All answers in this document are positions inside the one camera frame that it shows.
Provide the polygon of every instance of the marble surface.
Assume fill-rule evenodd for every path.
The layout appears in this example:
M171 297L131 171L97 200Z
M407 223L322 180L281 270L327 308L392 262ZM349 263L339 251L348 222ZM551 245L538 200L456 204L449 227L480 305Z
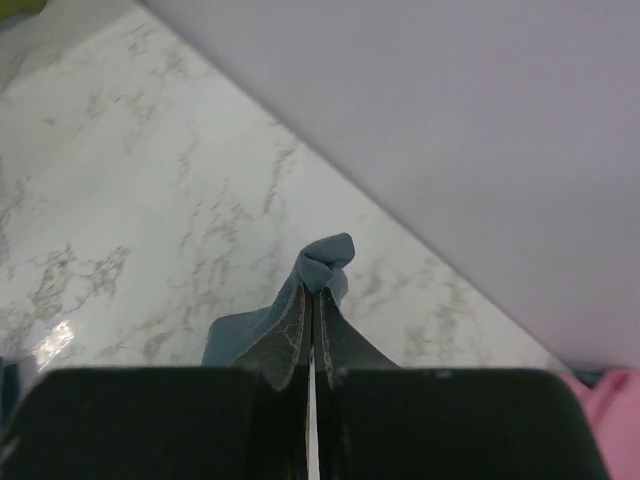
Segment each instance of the marble surface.
M197 364L347 231L343 312L394 361L560 365L146 10L78 3L0 34L1 354Z

